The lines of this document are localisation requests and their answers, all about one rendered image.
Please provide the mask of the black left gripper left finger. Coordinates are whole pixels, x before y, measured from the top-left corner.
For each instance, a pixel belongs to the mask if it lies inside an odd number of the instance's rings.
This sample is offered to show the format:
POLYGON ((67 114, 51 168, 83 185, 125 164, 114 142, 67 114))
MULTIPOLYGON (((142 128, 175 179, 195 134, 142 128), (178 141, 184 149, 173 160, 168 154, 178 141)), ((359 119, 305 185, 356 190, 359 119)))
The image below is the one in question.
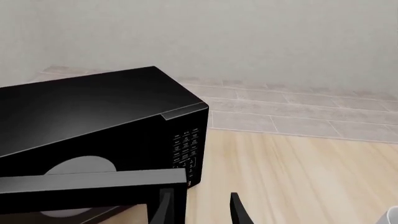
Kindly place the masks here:
POLYGON ((161 192, 158 209, 150 224, 172 224, 172 193, 161 192))

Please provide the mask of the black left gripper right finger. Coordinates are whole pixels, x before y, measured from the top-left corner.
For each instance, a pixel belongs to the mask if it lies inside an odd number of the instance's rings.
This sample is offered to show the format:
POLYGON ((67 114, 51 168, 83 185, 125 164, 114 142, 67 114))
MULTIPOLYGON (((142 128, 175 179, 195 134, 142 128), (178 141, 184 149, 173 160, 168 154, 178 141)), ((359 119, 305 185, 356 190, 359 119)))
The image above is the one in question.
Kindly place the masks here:
POLYGON ((254 224, 236 192, 231 193, 229 208, 232 224, 254 224))

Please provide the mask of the black microwave door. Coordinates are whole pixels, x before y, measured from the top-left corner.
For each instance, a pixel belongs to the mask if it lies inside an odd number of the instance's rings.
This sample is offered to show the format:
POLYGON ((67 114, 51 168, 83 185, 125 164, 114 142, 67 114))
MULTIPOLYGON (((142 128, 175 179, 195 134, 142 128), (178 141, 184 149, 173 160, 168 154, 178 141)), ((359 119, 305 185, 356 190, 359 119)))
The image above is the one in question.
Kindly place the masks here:
POLYGON ((161 192, 172 193, 172 224, 185 224, 185 169, 154 169, 0 178, 0 224, 100 224, 135 205, 146 205, 148 224, 161 192), (68 218, 41 212, 91 210, 68 218))

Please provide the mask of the black microwave oven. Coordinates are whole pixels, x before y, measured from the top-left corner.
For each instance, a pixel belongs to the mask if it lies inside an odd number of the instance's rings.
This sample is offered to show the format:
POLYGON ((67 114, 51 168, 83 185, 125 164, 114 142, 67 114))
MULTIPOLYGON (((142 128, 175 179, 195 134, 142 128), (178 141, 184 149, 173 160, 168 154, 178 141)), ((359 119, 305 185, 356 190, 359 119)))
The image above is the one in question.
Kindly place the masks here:
POLYGON ((81 156, 201 181, 209 106, 157 67, 0 87, 0 178, 81 156))

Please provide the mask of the grey round turntable plate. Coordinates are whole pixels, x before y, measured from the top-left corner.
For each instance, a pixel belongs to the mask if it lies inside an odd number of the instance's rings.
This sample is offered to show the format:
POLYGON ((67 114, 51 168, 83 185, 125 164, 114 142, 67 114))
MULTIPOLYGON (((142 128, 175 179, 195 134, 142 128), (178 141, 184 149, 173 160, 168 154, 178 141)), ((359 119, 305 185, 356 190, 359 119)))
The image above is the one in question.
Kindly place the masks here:
MULTIPOLYGON (((81 156, 73 158, 56 165, 44 175, 63 175, 75 173, 115 172, 116 168, 109 160, 99 156, 81 156)), ((68 218, 77 216, 91 208, 78 208, 72 210, 53 210, 41 212, 41 214, 52 218, 68 218)))

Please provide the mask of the white mug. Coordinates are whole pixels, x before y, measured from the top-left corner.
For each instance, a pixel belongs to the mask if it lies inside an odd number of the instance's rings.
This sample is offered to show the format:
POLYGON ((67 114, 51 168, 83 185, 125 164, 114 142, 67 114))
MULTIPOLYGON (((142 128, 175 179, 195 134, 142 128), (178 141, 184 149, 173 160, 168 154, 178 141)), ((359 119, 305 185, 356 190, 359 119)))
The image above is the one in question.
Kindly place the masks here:
POLYGON ((376 224, 398 224, 398 205, 389 208, 376 224))

